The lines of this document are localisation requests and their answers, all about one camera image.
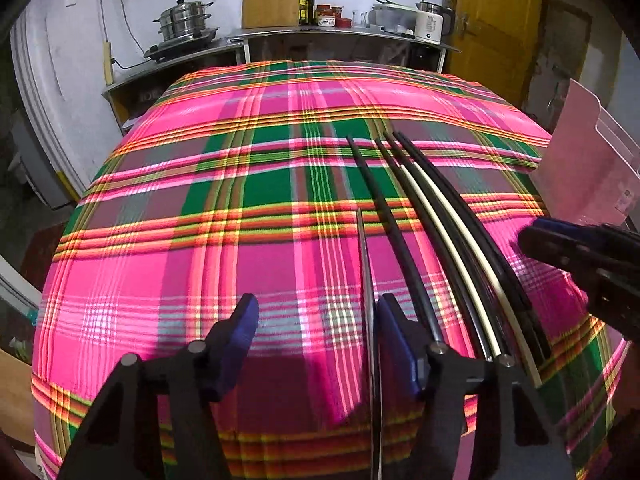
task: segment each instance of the plaid tablecloth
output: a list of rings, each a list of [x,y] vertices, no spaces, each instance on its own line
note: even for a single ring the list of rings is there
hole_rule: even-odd
[[[610,399],[626,343],[586,314],[564,273],[518,254],[544,206],[527,173],[548,134],[486,88],[374,64],[260,62],[172,85],[114,150],[60,240],[33,361],[36,440],[54,477],[82,417],[126,352],[168,355],[228,317],[240,295],[260,325],[238,387],[213,411],[240,478],[365,478],[369,427],[356,208],[376,294],[413,309],[355,167],[382,186],[450,345],[472,349],[428,238],[373,139],[401,130],[482,219],[552,342],[542,395],[578,478],[607,459]],[[420,406],[384,366],[385,477],[399,478]],[[458,477],[475,427],[466,416]],[[166,402],[162,446],[175,464]]]

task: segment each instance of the red container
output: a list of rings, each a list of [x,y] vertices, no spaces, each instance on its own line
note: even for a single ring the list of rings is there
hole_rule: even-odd
[[[351,28],[351,18],[336,18],[335,26],[340,28]]]

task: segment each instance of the white appliance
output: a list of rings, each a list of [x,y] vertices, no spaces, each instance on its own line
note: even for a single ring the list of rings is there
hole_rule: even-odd
[[[440,43],[443,36],[450,34],[455,24],[455,12],[437,4],[420,2],[417,4],[418,15],[415,19],[415,37],[421,40]],[[444,14],[449,16],[449,24],[443,28]]]

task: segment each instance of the kettle handle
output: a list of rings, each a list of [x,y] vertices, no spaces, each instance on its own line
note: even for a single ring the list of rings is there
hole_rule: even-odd
[[[449,25],[447,26],[447,30],[442,31],[443,36],[448,36],[453,32],[453,27],[456,25],[456,11],[447,7],[447,9],[442,9],[442,13],[449,15]]]

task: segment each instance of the dark glass bottle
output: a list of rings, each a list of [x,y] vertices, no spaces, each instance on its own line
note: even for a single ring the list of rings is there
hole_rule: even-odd
[[[306,22],[308,25],[316,24],[316,0],[306,0]]]

